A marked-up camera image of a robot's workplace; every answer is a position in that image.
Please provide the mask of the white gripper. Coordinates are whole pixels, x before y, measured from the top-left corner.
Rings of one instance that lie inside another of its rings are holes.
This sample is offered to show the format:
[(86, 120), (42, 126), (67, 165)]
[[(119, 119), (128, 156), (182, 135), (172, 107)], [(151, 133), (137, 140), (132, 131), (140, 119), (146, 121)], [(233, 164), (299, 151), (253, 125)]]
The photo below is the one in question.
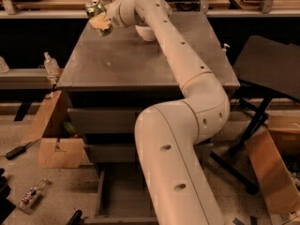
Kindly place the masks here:
[(135, 10), (134, 0), (115, 0), (106, 6), (106, 13), (92, 17), (89, 22), (95, 29), (109, 31), (113, 28), (126, 28), (138, 25), (140, 16)]

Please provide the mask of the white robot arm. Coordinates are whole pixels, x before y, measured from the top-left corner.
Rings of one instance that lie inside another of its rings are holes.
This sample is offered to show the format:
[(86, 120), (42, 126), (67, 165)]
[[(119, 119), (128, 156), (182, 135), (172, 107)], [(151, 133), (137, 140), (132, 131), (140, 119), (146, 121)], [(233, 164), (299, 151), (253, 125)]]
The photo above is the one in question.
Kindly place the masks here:
[(135, 123), (136, 149), (158, 224), (225, 225), (194, 145), (222, 130), (230, 102), (169, 16), (164, 0), (117, 0), (90, 23), (95, 28), (146, 23), (184, 96), (148, 107)]

